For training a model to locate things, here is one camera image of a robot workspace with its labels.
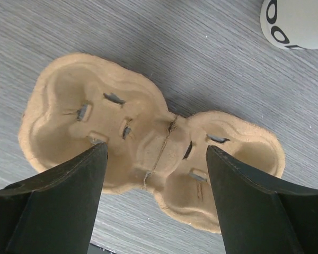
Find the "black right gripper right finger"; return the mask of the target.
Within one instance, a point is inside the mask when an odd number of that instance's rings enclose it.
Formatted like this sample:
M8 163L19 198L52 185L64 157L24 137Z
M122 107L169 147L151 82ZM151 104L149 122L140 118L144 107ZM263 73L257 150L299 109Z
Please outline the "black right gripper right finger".
M247 165L217 146L206 161L227 253L318 253L318 189Z

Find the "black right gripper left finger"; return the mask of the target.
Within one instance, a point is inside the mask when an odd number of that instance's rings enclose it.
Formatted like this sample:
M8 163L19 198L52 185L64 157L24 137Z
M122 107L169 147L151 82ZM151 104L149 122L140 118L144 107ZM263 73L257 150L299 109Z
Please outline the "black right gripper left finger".
M99 143L0 189L0 253L87 253L107 161Z

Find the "brown cardboard cup carrier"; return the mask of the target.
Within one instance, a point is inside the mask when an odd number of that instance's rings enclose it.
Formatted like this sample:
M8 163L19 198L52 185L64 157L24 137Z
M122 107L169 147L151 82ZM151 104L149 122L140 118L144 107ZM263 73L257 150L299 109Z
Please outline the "brown cardboard cup carrier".
M220 226L209 146L278 178L286 160L268 130L221 111L174 114L151 80L87 53L62 56L41 72L18 139L38 172L104 142L105 193L144 189L171 218L212 233Z

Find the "white paper cup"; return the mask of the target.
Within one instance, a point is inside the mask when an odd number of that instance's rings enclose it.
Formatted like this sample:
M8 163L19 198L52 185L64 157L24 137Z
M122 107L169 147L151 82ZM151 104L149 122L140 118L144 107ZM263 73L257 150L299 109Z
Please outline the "white paper cup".
M265 38L280 49L318 49L318 1L264 0L260 25Z

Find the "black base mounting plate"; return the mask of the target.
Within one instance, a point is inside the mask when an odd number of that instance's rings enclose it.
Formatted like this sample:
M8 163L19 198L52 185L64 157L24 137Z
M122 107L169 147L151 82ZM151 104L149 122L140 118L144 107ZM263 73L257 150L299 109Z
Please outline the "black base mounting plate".
M90 243L87 254L115 254L111 250Z

